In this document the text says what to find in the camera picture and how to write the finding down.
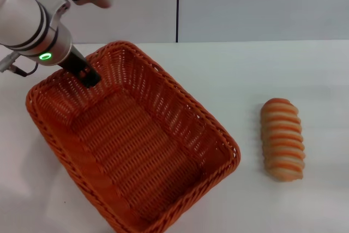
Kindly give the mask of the black vertical wall strip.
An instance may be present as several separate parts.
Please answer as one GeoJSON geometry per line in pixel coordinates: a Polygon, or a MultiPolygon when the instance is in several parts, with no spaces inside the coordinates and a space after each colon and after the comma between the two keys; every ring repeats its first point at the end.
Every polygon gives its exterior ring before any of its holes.
{"type": "Polygon", "coordinates": [[[178,43],[179,38],[179,0],[176,0],[176,37],[175,43],[178,43]]]}

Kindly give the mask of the striped orange bread roll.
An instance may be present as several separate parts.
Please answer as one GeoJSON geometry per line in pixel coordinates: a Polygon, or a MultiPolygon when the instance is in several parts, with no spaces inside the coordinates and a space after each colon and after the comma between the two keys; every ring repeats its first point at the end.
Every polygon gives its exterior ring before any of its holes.
{"type": "Polygon", "coordinates": [[[274,179],[303,178],[305,153],[298,109],[287,99],[272,98],[260,112],[264,169],[274,179]]]}

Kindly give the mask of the orange woven plastic basket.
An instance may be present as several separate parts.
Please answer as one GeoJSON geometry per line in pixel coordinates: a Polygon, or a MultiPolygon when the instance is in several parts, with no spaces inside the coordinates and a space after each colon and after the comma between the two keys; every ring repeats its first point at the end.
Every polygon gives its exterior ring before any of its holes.
{"type": "Polygon", "coordinates": [[[88,201],[117,233],[163,233],[235,171],[224,127],[136,45],[88,56],[101,81],[59,70],[27,94],[27,110],[88,201]]]}

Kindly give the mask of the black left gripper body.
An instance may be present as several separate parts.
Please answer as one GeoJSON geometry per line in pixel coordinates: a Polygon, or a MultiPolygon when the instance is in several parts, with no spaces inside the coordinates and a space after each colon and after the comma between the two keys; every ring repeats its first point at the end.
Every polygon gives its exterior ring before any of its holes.
{"type": "Polygon", "coordinates": [[[69,54],[59,63],[59,66],[75,77],[87,77],[91,73],[91,66],[74,45],[71,46],[69,54]]]}

